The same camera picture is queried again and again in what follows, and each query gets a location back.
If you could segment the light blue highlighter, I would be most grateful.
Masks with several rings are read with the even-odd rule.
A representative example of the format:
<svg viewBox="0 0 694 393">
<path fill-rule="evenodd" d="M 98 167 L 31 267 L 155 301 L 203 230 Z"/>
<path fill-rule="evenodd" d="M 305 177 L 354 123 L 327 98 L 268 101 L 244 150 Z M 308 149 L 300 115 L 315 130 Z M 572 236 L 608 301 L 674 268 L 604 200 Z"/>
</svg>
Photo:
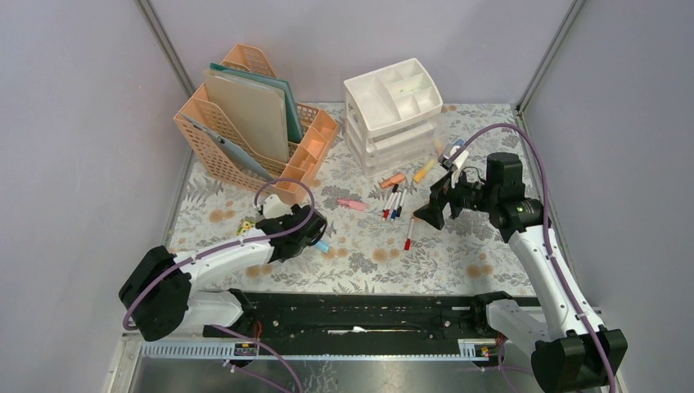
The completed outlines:
<svg viewBox="0 0 694 393">
<path fill-rule="evenodd" d="M 330 250 L 330 245 L 324 240 L 316 242 L 313 246 L 324 254 L 328 253 Z"/>
</svg>

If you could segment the white plastic drawer unit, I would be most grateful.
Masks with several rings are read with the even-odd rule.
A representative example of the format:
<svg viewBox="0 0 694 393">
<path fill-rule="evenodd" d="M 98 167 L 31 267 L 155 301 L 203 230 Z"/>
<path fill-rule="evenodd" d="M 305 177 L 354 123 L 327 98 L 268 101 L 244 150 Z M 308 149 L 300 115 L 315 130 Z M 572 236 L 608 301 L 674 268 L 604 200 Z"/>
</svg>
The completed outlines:
<svg viewBox="0 0 694 393">
<path fill-rule="evenodd" d="M 443 100 L 416 58 L 344 81 L 345 141 L 368 178 L 435 152 Z"/>
</svg>

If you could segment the light blue clipboard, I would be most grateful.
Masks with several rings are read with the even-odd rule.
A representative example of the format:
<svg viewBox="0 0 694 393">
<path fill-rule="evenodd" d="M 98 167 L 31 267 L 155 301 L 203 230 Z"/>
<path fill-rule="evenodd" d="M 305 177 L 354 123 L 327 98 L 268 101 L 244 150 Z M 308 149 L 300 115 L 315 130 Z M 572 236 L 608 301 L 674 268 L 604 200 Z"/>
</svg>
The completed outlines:
<svg viewBox="0 0 694 393">
<path fill-rule="evenodd" d="M 179 114 L 196 129 L 205 132 L 230 160 L 233 160 L 245 169 L 249 169 L 252 173 L 259 175 L 265 180 L 273 179 L 273 176 L 256 159 L 252 158 L 251 155 L 249 155 L 236 143 L 222 137 L 220 134 L 216 133 L 197 120 L 194 120 L 192 117 L 182 113 Z"/>
</svg>

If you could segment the teal file folder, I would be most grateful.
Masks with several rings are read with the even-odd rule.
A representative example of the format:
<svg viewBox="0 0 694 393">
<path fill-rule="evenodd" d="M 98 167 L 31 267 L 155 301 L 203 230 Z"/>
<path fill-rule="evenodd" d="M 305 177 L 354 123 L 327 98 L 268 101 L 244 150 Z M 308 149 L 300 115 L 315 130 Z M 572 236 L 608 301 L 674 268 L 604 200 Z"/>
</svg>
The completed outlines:
<svg viewBox="0 0 694 393">
<path fill-rule="evenodd" d="M 291 91 L 291 86 L 287 81 L 285 81 L 284 79 L 278 79 L 272 76 L 256 74 L 249 71 L 236 70 L 216 63 L 210 63 L 210 70 L 219 71 L 224 74 L 245 78 L 282 90 L 285 94 L 284 104 L 286 109 L 288 140 L 293 143 L 301 142 L 304 136 L 304 130 L 300 123 L 300 117 L 297 111 L 293 93 Z"/>
</svg>

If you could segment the beige file folder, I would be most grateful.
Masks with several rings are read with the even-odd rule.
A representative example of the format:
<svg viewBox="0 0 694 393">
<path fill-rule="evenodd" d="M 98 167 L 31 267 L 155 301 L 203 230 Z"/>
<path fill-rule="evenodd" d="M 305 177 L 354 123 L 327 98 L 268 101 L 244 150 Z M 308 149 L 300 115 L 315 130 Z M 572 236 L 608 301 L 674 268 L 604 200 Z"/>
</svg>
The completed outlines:
<svg viewBox="0 0 694 393">
<path fill-rule="evenodd" d="M 282 90 L 216 70 L 205 70 L 203 78 L 209 100 L 254 152 L 282 163 L 290 159 Z"/>
</svg>

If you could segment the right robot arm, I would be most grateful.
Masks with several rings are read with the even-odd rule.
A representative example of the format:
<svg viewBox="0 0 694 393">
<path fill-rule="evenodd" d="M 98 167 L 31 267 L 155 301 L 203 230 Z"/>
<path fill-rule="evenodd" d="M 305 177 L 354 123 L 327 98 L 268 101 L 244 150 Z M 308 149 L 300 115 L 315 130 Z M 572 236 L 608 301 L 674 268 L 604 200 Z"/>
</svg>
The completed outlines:
<svg viewBox="0 0 694 393">
<path fill-rule="evenodd" d="M 486 176 L 470 182 L 460 172 L 446 174 L 430 187 L 428 202 L 415 218 L 438 230 L 444 207 L 457 218 L 463 210 L 488 214 L 503 241 L 525 269 L 543 310 L 544 322 L 524 311 L 501 292 L 477 297 L 471 330 L 480 337 L 495 332 L 513 342 L 529 358 L 545 392 L 572 392 L 615 386 L 628 343 L 619 329 L 608 329 L 573 279 L 538 199 L 525 195 L 523 165 L 518 155 L 488 155 Z"/>
</svg>

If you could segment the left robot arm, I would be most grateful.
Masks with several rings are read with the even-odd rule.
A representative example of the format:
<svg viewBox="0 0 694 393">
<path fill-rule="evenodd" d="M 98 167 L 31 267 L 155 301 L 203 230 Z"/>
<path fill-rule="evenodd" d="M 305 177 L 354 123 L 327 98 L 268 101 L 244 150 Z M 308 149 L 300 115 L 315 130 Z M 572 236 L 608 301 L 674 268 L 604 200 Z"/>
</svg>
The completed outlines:
<svg viewBox="0 0 694 393">
<path fill-rule="evenodd" d="M 252 312 L 229 290 L 207 287 L 231 273 L 296 257 L 318 243 L 326 227 L 324 215 L 293 205 L 289 214 L 261 219 L 228 242 L 179 254 L 154 247 L 119 289 L 124 327 L 138 330 L 145 341 L 201 332 L 208 325 L 242 337 L 253 328 Z"/>
</svg>

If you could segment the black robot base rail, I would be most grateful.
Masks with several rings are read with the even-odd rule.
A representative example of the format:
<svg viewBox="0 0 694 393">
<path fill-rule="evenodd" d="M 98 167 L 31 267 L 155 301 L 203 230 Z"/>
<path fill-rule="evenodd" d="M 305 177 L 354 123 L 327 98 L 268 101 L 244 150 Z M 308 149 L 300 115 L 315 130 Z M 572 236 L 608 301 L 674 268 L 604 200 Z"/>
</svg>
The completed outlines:
<svg viewBox="0 0 694 393">
<path fill-rule="evenodd" d="M 204 337 L 257 339 L 280 355 L 459 355 L 459 341 L 494 343 L 484 305 L 504 291 L 475 296 L 302 294 L 233 291 L 241 316 Z"/>
</svg>

